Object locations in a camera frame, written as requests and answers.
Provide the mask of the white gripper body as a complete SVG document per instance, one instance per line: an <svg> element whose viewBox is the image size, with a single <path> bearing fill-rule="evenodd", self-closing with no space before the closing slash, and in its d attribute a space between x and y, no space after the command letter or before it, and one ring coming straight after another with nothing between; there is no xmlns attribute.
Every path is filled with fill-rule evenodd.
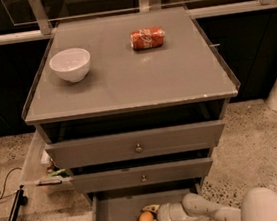
<svg viewBox="0 0 277 221"><path fill-rule="evenodd" d="M161 204L156 216L158 221L182 221L185 215L183 206L177 202Z"/></svg>

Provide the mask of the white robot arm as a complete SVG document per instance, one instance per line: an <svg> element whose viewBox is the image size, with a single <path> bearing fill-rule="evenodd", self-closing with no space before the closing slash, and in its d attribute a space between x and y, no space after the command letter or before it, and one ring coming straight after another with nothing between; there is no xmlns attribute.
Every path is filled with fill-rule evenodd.
<svg viewBox="0 0 277 221"><path fill-rule="evenodd" d="M161 204L158 221L277 221L277 79L266 100L229 106L226 121L203 189Z"/></svg>

